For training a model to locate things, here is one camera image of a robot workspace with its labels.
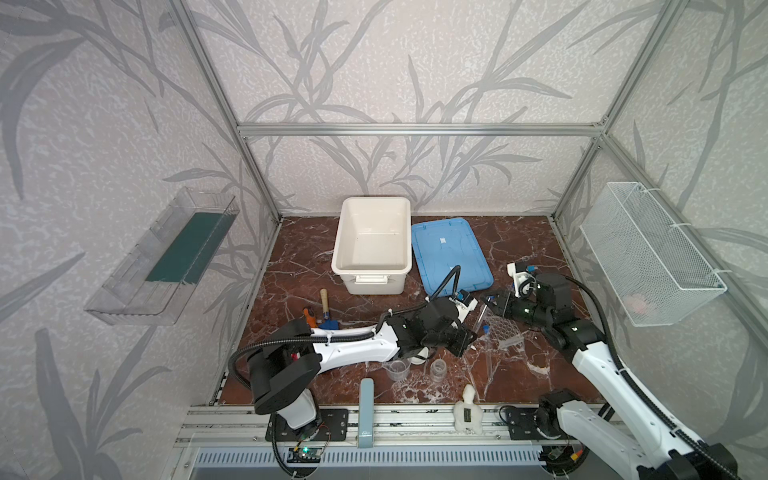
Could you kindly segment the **clear test tube rack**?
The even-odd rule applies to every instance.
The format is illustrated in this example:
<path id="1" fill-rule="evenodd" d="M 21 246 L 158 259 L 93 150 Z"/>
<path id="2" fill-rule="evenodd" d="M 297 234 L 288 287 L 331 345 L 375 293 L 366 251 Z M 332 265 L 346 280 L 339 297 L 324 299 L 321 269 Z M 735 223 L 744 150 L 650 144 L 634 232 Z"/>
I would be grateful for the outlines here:
<path id="1" fill-rule="evenodd" d="M 483 351 L 522 352 L 525 337 L 520 328 L 506 318 L 483 309 L 477 322 L 480 348 Z"/>

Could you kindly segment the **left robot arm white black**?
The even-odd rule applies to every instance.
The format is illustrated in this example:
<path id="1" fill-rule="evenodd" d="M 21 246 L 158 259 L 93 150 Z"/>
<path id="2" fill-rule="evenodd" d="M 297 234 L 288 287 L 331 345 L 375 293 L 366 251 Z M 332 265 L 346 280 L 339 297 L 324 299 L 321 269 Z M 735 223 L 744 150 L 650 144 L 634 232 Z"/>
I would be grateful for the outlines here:
<path id="1" fill-rule="evenodd" d="M 282 419 L 289 431 L 307 438 L 322 424 L 310 390 L 317 376 L 358 363 L 423 362 L 440 349 L 460 357 L 477 339 L 465 325 L 477 305 L 462 291 L 389 310 L 376 325 L 354 329 L 313 328 L 297 318 L 232 353 L 228 374 L 250 391 L 257 414 L 270 416 L 272 422 Z"/>

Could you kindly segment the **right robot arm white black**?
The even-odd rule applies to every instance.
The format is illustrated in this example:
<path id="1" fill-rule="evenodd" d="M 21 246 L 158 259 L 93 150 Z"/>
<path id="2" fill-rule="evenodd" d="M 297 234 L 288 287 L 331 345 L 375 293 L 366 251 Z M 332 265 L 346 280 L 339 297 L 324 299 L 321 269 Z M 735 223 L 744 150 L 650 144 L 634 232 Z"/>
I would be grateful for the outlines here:
<path id="1" fill-rule="evenodd" d="M 708 444 L 686 427 L 621 360 L 604 309 L 598 319 L 579 318 L 571 293 L 582 282 L 540 273 L 526 281 L 535 295 L 494 291 L 483 299 L 496 316 L 525 324 L 598 390 L 609 410 L 627 427 L 622 432 L 567 389 L 540 397 L 534 422 L 547 438 L 570 437 L 596 454 L 624 479 L 735 479 L 738 463 L 721 443 Z"/>

